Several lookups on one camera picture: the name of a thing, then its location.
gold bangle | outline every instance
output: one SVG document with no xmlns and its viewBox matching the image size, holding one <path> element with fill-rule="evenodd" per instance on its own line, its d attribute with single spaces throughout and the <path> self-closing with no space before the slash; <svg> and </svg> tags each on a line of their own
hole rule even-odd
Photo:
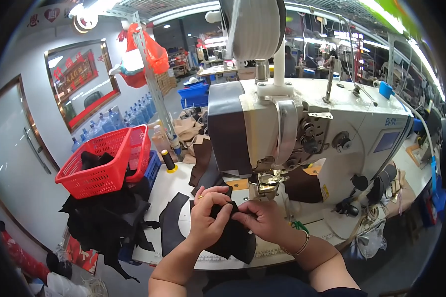
<svg viewBox="0 0 446 297">
<path fill-rule="evenodd" d="M 291 256 L 297 256 L 300 253 L 302 253 L 306 249 L 307 244 L 309 243 L 310 235 L 306 232 L 306 230 L 302 229 L 301 231 L 304 231 L 304 233 L 306 234 L 306 242 L 304 242 L 303 246 L 295 254 L 291 254 L 291 253 L 287 252 L 285 247 L 279 246 L 280 249 L 282 249 L 283 252 L 285 252 L 286 254 L 291 255 Z"/>
</svg>

mirror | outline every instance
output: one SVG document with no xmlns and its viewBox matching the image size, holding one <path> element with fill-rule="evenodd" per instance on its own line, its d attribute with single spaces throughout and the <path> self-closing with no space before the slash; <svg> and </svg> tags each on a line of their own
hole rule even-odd
<svg viewBox="0 0 446 297">
<path fill-rule="evenodd" d="M 106 39 L 46 51 L 45 63 L 56 104 L 71 133 L 121 93 L 108 75 L 112 66 Z"/>
</svg>

hand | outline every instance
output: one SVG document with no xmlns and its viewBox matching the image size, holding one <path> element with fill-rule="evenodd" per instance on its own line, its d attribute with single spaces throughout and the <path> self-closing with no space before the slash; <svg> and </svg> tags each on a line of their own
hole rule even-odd
<svg viewBox="0 0 446 297">
<path fill-rule="evenodd" d="M 206 194 L 208 193 L 226 193 L 228 190 L 230 189 L 230 187 L 221 187 L 221 186 L 215 186 L 215 187 L 210 187 L 208 189 L 205 190 L 205 187 L 201 186 L 200 189 L 196 192 L 195 194 L 195 205 L 197 205 L 200 202 L 200 195 L 205 197 Z"/>
<path fill-rule="evenodd" d="M 242 223 L 265 241 L 285 246 L 288 239 L 293 238 L 293 229 L 279 213 L 276 201 L 250 200 L 238 206 L 240 212 L 232 216 L 233 220 Z M 257 219 L 246 213 L 252 212 Z"/>
<path fill-rule="evenodd" d="M 192 208 L 190 234 L 186 241 L 190 242 L 194 250 L 201 252 L 220 239 L 233 206 L 228 204 L 230 197 L 218 192 L 207 193 L 199 200 L 198 205 Z M 216 219 L 210 217 L 214 204 L 223 206 Z"/>
</svg>

control panel screen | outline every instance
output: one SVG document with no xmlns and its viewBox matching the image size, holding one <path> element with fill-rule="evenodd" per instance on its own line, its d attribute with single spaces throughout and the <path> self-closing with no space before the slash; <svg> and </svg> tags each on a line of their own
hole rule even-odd
<svg viewBox="0 0 446 297">
<path fill-rule="evenodd" d="M 400 134 L 400 132 L 388 132 L 385 133 L 380 141 L 378 142 L 377 147 L 375 148 L 375 150 L 373 152 L 379 152 L 379 151 L 385 151 L 385 150 L 389 150 L 393 147 L 393 145 L 395 144 L 395 141 L 398 139 L 398 135 Z"/>
</svg>

red plastic basket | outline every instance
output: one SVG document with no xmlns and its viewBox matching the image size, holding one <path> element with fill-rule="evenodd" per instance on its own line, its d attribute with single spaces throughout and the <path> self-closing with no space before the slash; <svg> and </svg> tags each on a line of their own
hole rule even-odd
<svg viewBox="0 0 446 297">
<path fill-rule="evenodd" d="M 132 128 L 129 166 L 131 170 L 136 169 L 137 171 L 134 175 L 125 178 L 127 182 L 138 182 L 143 178 L 149 165 L 150 145 L 147 125 L 143 124 Z"/>
<path fill-rule="evenodd" d="M 61 168 L 55 182 L 62 183 L 76 199 L 120 190 L 131 154 L 131 132 L 132 128 L 124 128 L 85 142 Z M 105 165 L 81 170 L 84 151 L 96 155 L 107 152 L 114 159 Z"/>
</svg>

